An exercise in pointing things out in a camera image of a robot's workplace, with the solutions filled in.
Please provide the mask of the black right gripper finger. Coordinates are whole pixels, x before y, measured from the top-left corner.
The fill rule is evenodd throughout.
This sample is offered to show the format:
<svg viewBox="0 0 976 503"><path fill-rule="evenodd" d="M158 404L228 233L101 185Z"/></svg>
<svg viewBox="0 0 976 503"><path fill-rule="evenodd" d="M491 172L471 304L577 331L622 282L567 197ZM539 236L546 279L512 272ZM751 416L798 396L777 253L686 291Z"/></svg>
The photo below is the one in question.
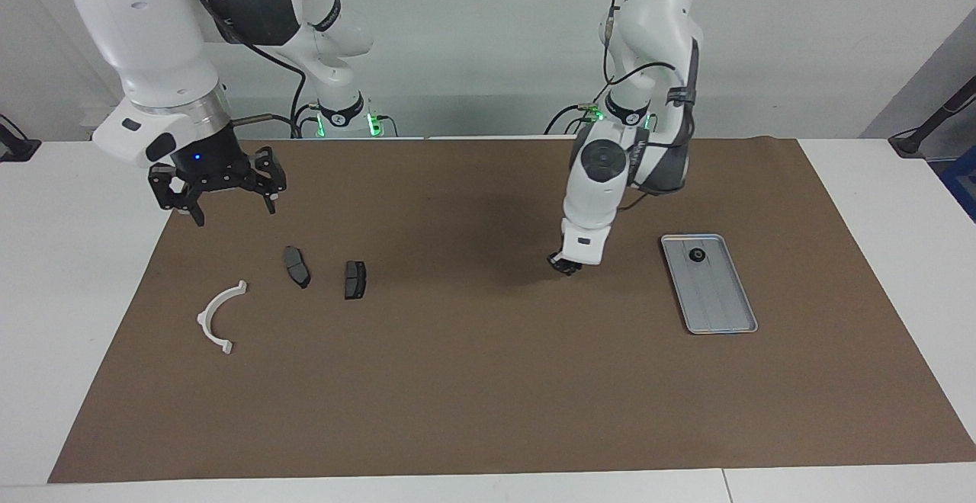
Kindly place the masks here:
<svg viewBox="0 0 976 503"><path fill-rule="evenodd" d="M185 182L184 187L177 193L173 190L174 179L182 174L175 166L168 164L153 164L149 169L149 186L157 204L163 210L174 210L189 215L196 226L205 225L205 215L199 207L198 201L203 194L203 188L194 182Z"/></svg>
<svg viewBox="0 0 976 503"><path fill-rule="evenodd" d="M268 214L276 214L276 200L286 190L288 182L286 172L270 146L263 146L253 155L246 156L239 187L261 195Z"/></svg>

